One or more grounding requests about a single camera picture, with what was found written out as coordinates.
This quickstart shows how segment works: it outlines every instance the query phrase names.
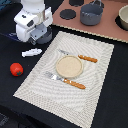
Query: black tabletop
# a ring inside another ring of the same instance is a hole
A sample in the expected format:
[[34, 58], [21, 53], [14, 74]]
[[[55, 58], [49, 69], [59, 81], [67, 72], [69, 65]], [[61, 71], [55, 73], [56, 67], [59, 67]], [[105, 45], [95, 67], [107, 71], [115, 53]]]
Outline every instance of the black tabletop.
[[[44, 1], [46, 6], [52, 7], [53, 13], [62, 2], [63, 0]], [[21, 4], [15, 4], [9, 5], [0, 11], [0, 32], [15, 32], [16, 23], [14, 22], [14, 17], [21, 8]], [[53, 32], [53, 39], [59, 31], [64, 31], [85, 38], [91, 38], [113, 44], [115, 46], [91, 128], [127, 128], [128, 44], [54, 25], [51, 25], [51, 28]], [[75, 124], [59, 118], [52, 113], [13, 97], [13, 94], [29, 75], [52, 40], [46, 44], [36, 44], [34, 46], [29, 43], [16, 42], [4, 36], [0, 36], [0, 105], [31, 116], [53, 128], [79, 128]], [[21, 56], [21, 53], [32, 48], [40, 48], [42, 49], [42, 53], [38, 56], [27, 57], [24, 59]], [[11, 75], [10, 65], [12, 63], [20, 63], [23, 66], [24, 73], [20, 77], [14, 77]]]

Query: wooden handle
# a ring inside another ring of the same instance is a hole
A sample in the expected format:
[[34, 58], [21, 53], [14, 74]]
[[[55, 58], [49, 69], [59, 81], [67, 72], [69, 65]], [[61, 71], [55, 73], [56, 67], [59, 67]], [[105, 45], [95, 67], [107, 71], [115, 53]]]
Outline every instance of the wooden handle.
[[67, 84], [70, 84], [72, 86], [75, 86], [77, 88], [80, 88], [80, 89], [85, 89], [86, 88], [84, 85], [76, 83], [76, 82], [68, 80], [68, 79], [64, 79], [64, 82], [67, 83]]
[[97, 62], [97, 59], [95, 59], [95, 58], [91, 58], [91, 57], [87, 57], [87, 56], [83, 56], [83, 55], [78, 55], [78, 57], [80, 59], [88, 60], [88, 61], [91, 61], [91, 62], [94, 62], [94, 63]]

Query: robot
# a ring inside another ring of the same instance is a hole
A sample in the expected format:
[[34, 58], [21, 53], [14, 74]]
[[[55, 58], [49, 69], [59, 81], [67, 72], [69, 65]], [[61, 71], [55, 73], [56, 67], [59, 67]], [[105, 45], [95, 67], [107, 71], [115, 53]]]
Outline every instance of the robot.
[[20, 41], [46, 43], [51, 37], [53, 22], [51, 7], [45, 8], [44, 0], [21, 0], [23, 8], [15, 16], [16, 34]]

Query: knife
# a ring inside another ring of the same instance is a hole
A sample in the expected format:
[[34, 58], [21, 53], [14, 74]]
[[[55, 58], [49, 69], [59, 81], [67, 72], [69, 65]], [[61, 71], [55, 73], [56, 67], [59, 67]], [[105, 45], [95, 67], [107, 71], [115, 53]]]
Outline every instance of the knife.
[[60, 50], [60, 49], [58, 49], [58, 51], [63, 53], [63, 54], [66, 54], [66, 55], [75, 55], [75, 56], [78, 56], [80, 59], [91, 61], [91, 62], [94, 62], [94, 63], [96, 63], [98, 61], [95, 58], [91, 58], [91, 57], [87, 57], [87, 56], [83, 56], [83, 55], [77, 55], [75, 53], [69, 53], [67, 51], [63, 51], [63, 50]]

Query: fork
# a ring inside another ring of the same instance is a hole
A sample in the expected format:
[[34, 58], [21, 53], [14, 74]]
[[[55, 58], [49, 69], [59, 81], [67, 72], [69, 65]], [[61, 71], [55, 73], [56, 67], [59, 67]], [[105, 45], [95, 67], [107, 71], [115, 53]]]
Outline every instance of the fork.
[[72, 85], [72, 86], [75, 86], [75, 87], [77, 87], [77, 88], [80, 88], [80, 89], [85, 89], [86, 87], [84, 86], [84, 85], [82, 85], [82, 84], [79, 84], [79, 83], [76, 83], [76, 82], [74, 82], [74, 81], [71, 81], [71, 80], [68, 80], [68, 79], [65, 79], [65, 78], [61, 78], [61, 77], [59, 77], [59, 76], [57, 76], [57, 75], [54, 75], [54, 74], [52, 74], [51, 72], [45, 72], [45, 74], [44, 74], [47, 78], [50, 78], [50, 79], [52, 79], [52, 80], [60, 80], [60, 81], [62, 81], [62, 82], [64, 82], [64, 83], [67, 83], [67, 84], [70, 84], [70, 85]]

